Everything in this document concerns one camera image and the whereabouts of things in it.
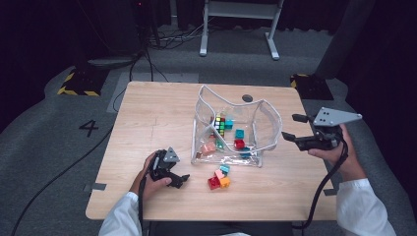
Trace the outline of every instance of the clear plastic bag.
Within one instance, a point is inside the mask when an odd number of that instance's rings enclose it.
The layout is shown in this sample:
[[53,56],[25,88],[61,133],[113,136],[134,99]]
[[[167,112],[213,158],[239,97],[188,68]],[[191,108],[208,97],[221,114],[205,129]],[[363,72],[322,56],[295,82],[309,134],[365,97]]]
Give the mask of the clear plastic bag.
[[281,129],[279,113],[266,100],[234,104],[204,85],[196,104],[191,162],[262,167],[263,153],[276,147]]

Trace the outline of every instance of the white lab coat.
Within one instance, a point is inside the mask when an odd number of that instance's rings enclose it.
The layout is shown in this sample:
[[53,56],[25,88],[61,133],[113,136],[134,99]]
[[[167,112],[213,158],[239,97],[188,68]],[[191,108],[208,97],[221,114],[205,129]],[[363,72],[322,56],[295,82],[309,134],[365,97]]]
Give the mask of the white lab coat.
[[[387,219],[384,204],[375,195],[368,179],[340,183],[336,197],[337,223],[347,236],[392,236],[395,232]],[[127,193],[108,213],[99,235],[142,236],[138,220],[138,196]],[[243,236],[235,233],[227,236]]]

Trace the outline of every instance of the gray floor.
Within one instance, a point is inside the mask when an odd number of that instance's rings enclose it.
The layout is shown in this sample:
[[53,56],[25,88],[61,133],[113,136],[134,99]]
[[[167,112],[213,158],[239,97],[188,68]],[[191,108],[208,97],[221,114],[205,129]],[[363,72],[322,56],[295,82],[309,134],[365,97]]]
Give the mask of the gray floor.
[[[151,49],[150,59],[167,75],[198,74],[201,84],[289,87],[292,74],[311,74],[316,70],[331,41],[325,31],[278,31],[274,40],[281,58],[273,61],[263,35],[265,31],[213,32],[208,40],[208,56],[204,58],[199,56],[197,37],[175,49]],[[108,112],[107,108],[121,75],[129,68],[111,71],[100,97],[58,95],[70,70],[51,78],[45,88],[46,98],[18,117],[0,136],[0,235],[11,234],[30,199],[93,148],[117,117],[117,113]],[[149,73],[145,58],[137,63],[134,73]],[[347,87],[337,79],[328,81],[328,85],[335,100],[303,100],[306,111],[314,114],[322,106],[353,111],[344,101]],[[89,120],[95,120],[98,127],[90,137],[88,131],[79,130]],[[372,132],[363,121],[351,123],[348,128],[375,192],[387,206],[389,221],[397,235],[417,235],[407,195],[384,162]],[[84,186],[94,182],[107,142],[108,138],[36,198],[17,235],[97,234],[101,221],[86,218],[89,193]],[[343,233],[335,221],[315,221],[306,235]]]

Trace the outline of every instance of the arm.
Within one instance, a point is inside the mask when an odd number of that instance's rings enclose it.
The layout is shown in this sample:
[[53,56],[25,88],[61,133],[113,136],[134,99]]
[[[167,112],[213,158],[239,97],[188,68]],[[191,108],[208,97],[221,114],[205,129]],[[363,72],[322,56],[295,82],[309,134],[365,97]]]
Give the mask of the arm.
[[[343,138],[349,147],[348,157],[339,168],[343,183],[337,193],[337,223],[346,235],[395,235],[387,220],[387,210],[375,195],[364,169],[358,161],[352,140],[344,125]],[[334,165],[343,146],[333,150],[310,149],[309,154]]]
[[[133,182],[129,193],[124,195],[113,209],[108,213],[101,225],[98,235],[138,235],[142,236],[142,225],[138,219],[138,193],[139,185],[154,153],[148,156],[144,164],[144,169],[139,172]],[[147,182],[145,184],[144,201],[148,200],[157,190],[171,183],[170,178],[162,178],[152,181],[147,174]]]

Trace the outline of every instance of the table top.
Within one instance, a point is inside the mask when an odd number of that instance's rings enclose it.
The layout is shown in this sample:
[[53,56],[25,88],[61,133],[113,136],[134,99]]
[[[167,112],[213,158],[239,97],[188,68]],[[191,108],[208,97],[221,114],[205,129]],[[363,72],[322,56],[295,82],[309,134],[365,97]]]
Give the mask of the table top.
[[[264,152],[263,167],[231,165],[231,184],[211,190],[208,179],[218,164],[191,163],[193,120],[199,84],[130,82],[111,134],[86,210],[103,219],[129,191],[145,159],[157,149],[173,147],[180,157],[171,171],[190,174],[180,189],[167,187],[145,202],[147,220],[306,220],[313,196],[325,175],[325,163],[279,137],[274,150]],[[243,94],[267,100],[282,118],[282,131],[311,136],[309,124],[295,122],[305,114],[294,88],[208,85],[233,103]],[[325,189],[332,189],[328,182]],[[315,220],[335,220],[335,196],[322,192]]]

